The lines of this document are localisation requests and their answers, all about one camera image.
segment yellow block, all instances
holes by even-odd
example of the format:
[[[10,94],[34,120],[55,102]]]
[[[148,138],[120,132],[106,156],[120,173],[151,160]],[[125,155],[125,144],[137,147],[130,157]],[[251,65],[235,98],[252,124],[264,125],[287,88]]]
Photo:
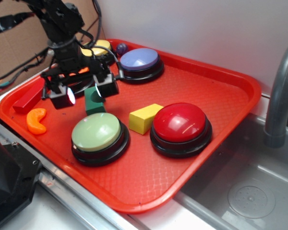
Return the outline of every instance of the yellow block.
[[[151,104],[129,114],[129,129],[144,135],[152,126],[155,115],[163,106]]]

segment red block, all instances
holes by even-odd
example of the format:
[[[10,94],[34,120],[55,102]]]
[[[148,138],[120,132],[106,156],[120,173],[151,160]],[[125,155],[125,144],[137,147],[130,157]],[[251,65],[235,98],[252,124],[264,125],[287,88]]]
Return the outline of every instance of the red block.
[[[36,83],[18,100],[14,103],[13,109],[22,114],[27,114],[41,99],[45,80],[39,78]]]

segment sink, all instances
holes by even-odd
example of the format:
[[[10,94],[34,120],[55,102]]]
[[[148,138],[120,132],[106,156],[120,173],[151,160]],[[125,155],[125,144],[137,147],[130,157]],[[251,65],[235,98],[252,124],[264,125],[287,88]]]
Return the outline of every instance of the sink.
[[[288,230],[288,129],[272,149],[264,122],[248,115],[175,199],[216,229]]]

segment foam block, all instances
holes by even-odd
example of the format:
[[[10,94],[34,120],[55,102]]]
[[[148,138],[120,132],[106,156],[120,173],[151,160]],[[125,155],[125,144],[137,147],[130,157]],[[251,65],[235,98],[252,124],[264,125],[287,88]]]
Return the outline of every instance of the foam block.
[[[157,112],[163,106],[152,104],[129,114],[129,129],[144,135],[152,126]]]
[[[104,98],[98,95],[96,87],[88,88],[84,91],[85,96],[85,111],[87,115],[96,113],[105,113]]]
[[[41,100],[45,80],[39,78],[36,83],[13,105],[13,109],[21,114],[27,114]]]

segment tray rim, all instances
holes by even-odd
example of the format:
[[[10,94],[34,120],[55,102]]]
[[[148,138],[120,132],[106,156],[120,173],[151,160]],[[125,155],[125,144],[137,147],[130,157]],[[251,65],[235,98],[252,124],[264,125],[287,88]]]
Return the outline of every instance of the tray rim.
[[[107,39],[109,42],[111,42],[111,44],[118,44],[121,42],[127,43],[128,46],[130,47],[144,47],[141,45],[137,45],[134,43],[130,43],[127,41],[123,41],[123,40],[118,40],[118,39]],[[208,77],[206,76],[206,74],[200,74],[199,72],[208,72],[211,73],[214,72],[216,74],[215,77],[211,78],[208,77],[210,79],[215,79],[216,81],[220,81],[220,79],[217,78],[217,76],[225,76],[225,78],[223,78],[220,82],[224,82],[227,84],[231,84],[234,86],[237,86],[239,88],[241,88],[243,91],[245,91],[249,97],[249,101],[246,104],[246,106],[234,117],[234,119],[229,122],[225,128],[212,140],[212,142],[203,150],[203,152],[201,154],[199,154],[197,156],[197,158],[195,158],[195,160],[189,165],[189,167],[186,168],[186,170],[177,178],[177,180],[167,188],[167,190],[158,198],[149,201],[147,203],[141,203],[141,204],[125,204],[125,203],[121,203],[119,202],[118,199],[114,199],[115,197],[112,194],[95,194],[93,192],[94,195],[96,195],[99,199],[101,199],[103,202],[105,202],[108,206],[110,206],[111,208],[113,208],[114,210],[121,212],[121,213],[128,213],[128,214],[139,214],[139,213],[143,213],[155,208],[158,208],[159,206],[163,205],[165,202],[169,201],[179,190],[180,188],[188,181],[188,179],[200,168],[200,166],[212,155],[212,153],[217,149],[217,147],[226,139],[226,137],[239,125],[239,123],[248,115],[248,113],[252,110],[252,108],[258,103],[258,101],[261,98],[261,87],[258,83],[257,80],[255,80],[254,78],[252,78],[249,75],[246,74],[242,74],[236,71],[232,71],[229,69],[225,69],[225,68],[221,68],[221,67],[217,67],[211,64],[206,64],[206,63],[202,63],[200,61],[196,61],[196,60],[192,60],[189,58],[184,58],[184,57],[180,57],[177,55],[173,55],[173,54],[169,54],[160,50],[156,50],[158,52],[158,54],[161,56],[161,59],[164,61],[164,63],[166,65],[170,65],[173,66],[175,68],[178,69],[183,69],[183,66],[192,66],[193,67],[193,72],[195,74],[201,75],[203,77]],[[230,75],[230,78],[235,78],[236,81],[235,82],[229,82],[229,78],[226,77]],[[8,99],[10,97],[12,97],[12,95],[21,90],[22,88],[26,87],[27,85],[31,84],[32,82],[36,81],[38,79],[39,76],[36,76],[35,78],[33,78],[32,80],[26,82],[25,84],[23,84],[21,87],[19,87],[18,89],[16,89],[15,91],[9,93],[7,96],[5,96],[2,101],[0,102],[0,119],[2,119],[5,123],[7,123],[11,128],[13,128],[16,132],[19,132],[19,134],[21,136],[23,136],[26,140],[27,140],[27,135],[25,132],[23,132],[23,127],[19,126],[17,123],[13,123],[11,118],[5,114],[5,109],[4,108],[4,104],[5,102],[8,101]],[[31,145],[35,146],[36,143],[35,141],[31,140],[28,141]],[[41,149],[38,148],[38,150],[40,152],[43,152],[45,150],[48,150],[48,147],[44,147]],[[82,176],[80,173],[78,173],[77,171],[73,171],[73,172],[66,172],[69,176],[71,176],[72,178],[76,177],[76,176]],[[105,201],[105,197],[109,198],[111,197],[111,204],[109,204],[109,199]]]

